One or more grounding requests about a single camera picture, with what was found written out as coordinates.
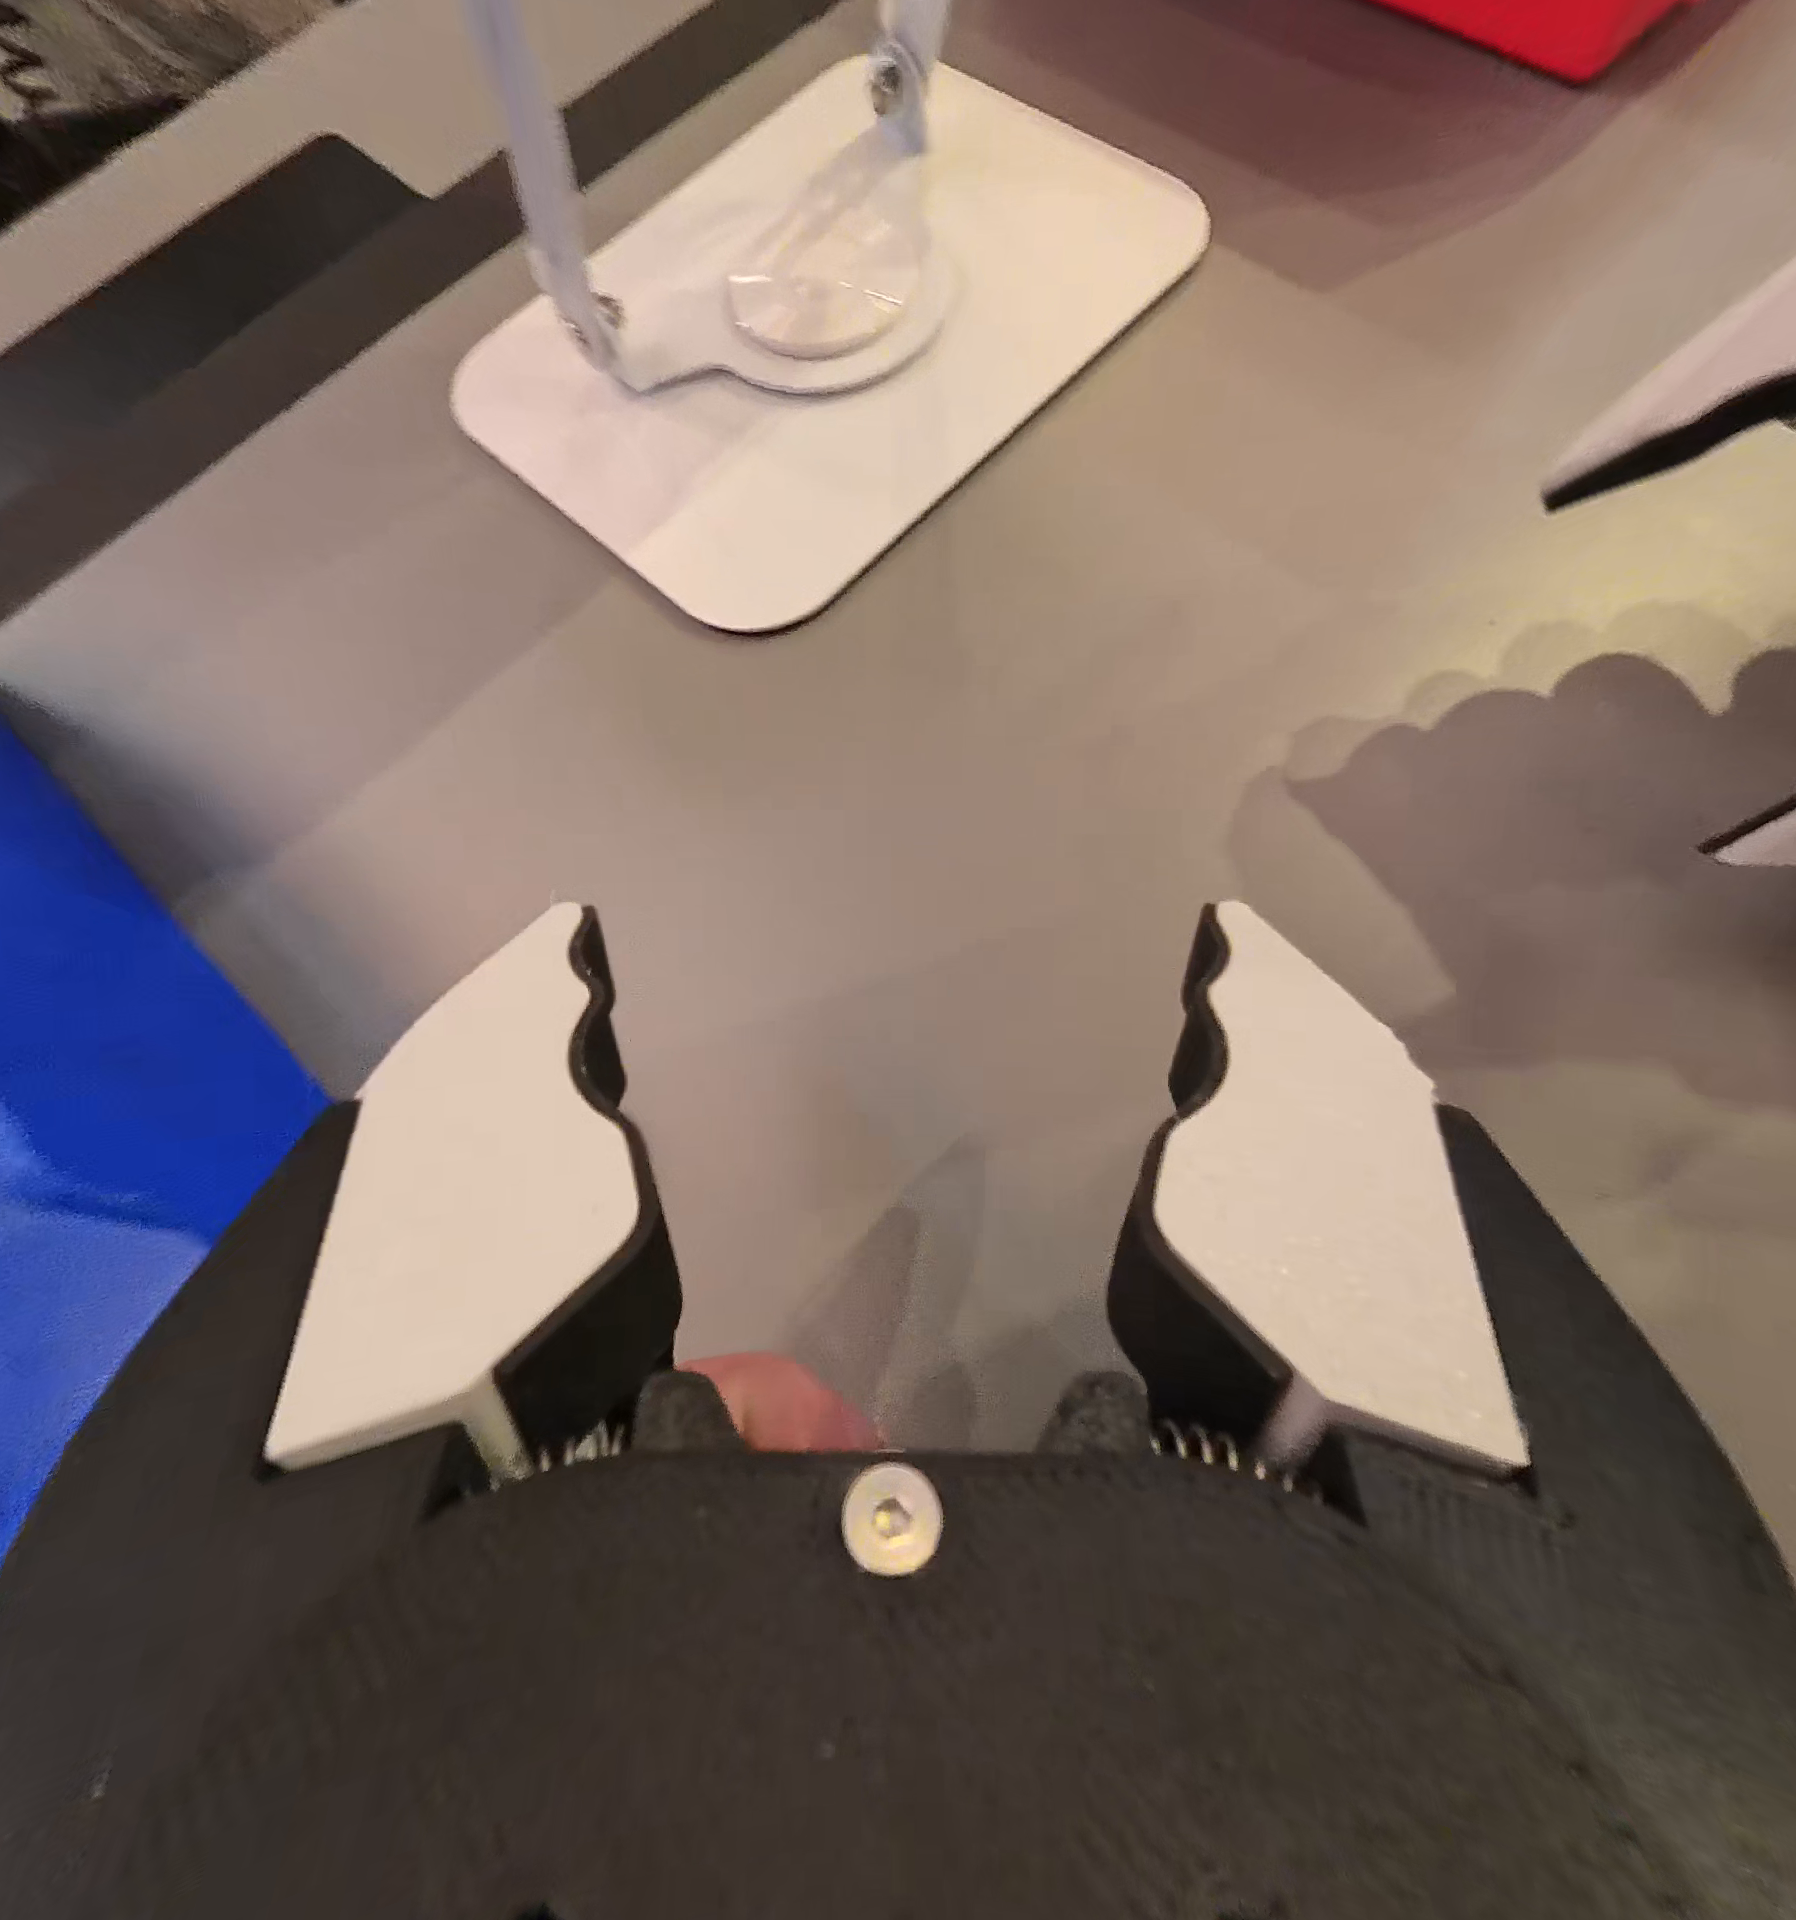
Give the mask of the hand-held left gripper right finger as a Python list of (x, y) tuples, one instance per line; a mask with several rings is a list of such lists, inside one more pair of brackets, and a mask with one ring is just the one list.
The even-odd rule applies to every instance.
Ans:
[(1202, 907), (1113, 1248), (1161, 1457), (1321, 1483), (1348, 1438), (1486, 1483), (1533, 1464), (1431, 1075), (1240, 900)]

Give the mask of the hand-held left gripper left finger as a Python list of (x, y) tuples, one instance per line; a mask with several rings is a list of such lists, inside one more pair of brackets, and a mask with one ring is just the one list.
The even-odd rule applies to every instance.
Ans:
[(672, 1364), (684, 1285), (614, 1003), (597, 911), (560, 901), (366, 1075), (270, 1467), (453, 1428), (521, 1480), (601, 1454)]

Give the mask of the person's left hand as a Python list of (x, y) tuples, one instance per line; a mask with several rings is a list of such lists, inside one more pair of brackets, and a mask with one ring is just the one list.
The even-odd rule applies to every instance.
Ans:
[(803, 1362), (768, 1353), (699, 1356), (737, 1432), (756, 1453), (886, 1453), (876, 1423)]

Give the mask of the blue bin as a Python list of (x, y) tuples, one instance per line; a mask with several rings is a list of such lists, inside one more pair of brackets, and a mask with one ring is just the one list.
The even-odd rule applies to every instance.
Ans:
[(327, 1104), (0, 715), (0, 1567), (134, 1346)]

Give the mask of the dark patterned cloth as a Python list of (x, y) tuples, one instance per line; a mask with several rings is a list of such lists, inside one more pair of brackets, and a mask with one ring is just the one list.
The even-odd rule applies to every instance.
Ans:
[(0, 230), (336, 2), (0, 2)]

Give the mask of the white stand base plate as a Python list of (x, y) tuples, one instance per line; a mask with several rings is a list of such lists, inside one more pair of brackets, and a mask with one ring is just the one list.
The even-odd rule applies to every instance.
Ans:
[[(864, 350), (866, 386), (790, 392), (826, 364), (756, 353), (725, 275), (792, 188), (869, 130), (864, 60), (839, 60), (622, 228), (600, 275), (628, 320), (695, 323), (770, 386), (703, 366), (639, 397), (536, 294), (458, 364), (458, 427), (699, 622), (787, 629), (913, 523), (1170, 292), (1210, 245), (1193, 187), (940, 62), (923, 158), (937, 284)], [(906, 325), (932, 334), (916, 357)]]

